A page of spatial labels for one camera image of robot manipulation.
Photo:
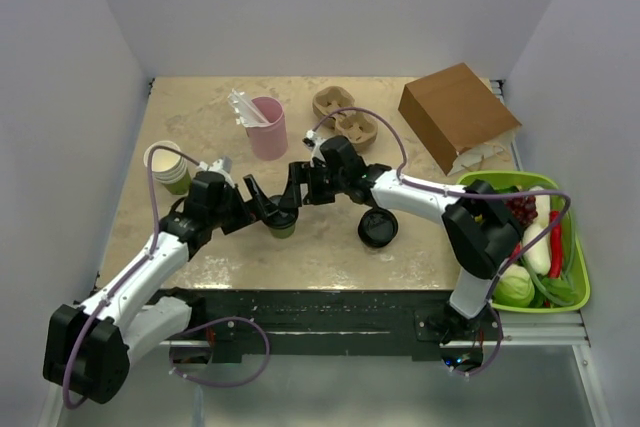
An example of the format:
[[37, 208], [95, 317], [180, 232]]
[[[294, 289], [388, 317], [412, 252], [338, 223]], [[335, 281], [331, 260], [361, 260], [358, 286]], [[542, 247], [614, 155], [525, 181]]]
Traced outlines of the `green paper coffee cup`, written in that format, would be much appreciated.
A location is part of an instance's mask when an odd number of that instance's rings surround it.
[[295, 232], [295, 224], [289, 225], [272, 225], [268, 227], [270, 234], [276, 239], [286, 239], [291, 237]]

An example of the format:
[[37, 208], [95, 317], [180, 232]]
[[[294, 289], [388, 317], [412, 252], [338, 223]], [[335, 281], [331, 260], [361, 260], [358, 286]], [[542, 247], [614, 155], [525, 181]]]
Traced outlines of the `black plastic cup lid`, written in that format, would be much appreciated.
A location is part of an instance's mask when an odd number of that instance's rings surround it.
[[299, 216], [297, 207], [282, 207], [280, 205], [282, 196], [273, 195], [266, 203], [266, 218], [263, 223], [270, 229], [285, 230], [294, 227]]

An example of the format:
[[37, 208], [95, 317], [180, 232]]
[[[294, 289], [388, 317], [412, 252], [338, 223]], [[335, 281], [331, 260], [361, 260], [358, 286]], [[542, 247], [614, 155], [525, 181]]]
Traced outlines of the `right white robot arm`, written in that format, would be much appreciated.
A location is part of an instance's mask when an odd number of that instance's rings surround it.
[[369, 164], [344, 136], [322, 138], [309, 131], [303, 142], [311, 157], [290, 163], [280, 209], [329, 204], [344, 194], [356, 204], [441, 224], [461, 270], [449, 299], [425, 324], [443, 344], [476, 333], [498, 271], [524, 233], [504, 195], [483, 181], [468, 187], [437, 184]]

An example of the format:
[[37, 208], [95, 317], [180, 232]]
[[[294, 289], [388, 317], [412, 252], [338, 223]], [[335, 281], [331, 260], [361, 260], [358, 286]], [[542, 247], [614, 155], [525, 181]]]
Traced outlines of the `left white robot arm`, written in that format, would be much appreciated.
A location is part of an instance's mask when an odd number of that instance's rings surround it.
[[44, 378], [104, 404], [124, 384], [142, 341], [176, 333], [185, 339], [200, 337], [207, 327], [203, 310], [170, 298], [163, 321], [153, 323], [143, 318], [142, 308], [211, 240], [214, 230], [230, 234], [275, 218], [275, 199], [252, 176], [244, 182], [249, 199], [223, 174], [198, 173], [188, 194], [156, 221], [149, 241], [117, 277], [79, 305], [56, 309], [49, 320]]

